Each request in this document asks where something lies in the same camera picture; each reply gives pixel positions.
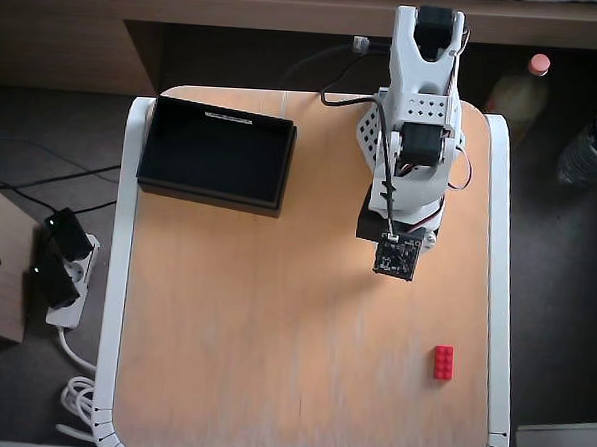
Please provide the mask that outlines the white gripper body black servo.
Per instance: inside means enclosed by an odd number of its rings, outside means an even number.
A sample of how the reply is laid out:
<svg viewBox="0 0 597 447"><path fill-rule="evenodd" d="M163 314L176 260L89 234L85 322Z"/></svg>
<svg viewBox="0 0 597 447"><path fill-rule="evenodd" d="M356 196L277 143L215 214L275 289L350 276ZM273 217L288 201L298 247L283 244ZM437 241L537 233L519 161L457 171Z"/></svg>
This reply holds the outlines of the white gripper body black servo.
<svg viewBox="0 0 597 447"><path fill-rule="evenodd" d="M393 177L393 228L407 232L423 229L421 250L432 249L437 242L447 188L447 166L418 166L403 177ZM386 202L371 184L361 207L356 225L356 237L376 243L386 230Z"/></svg>

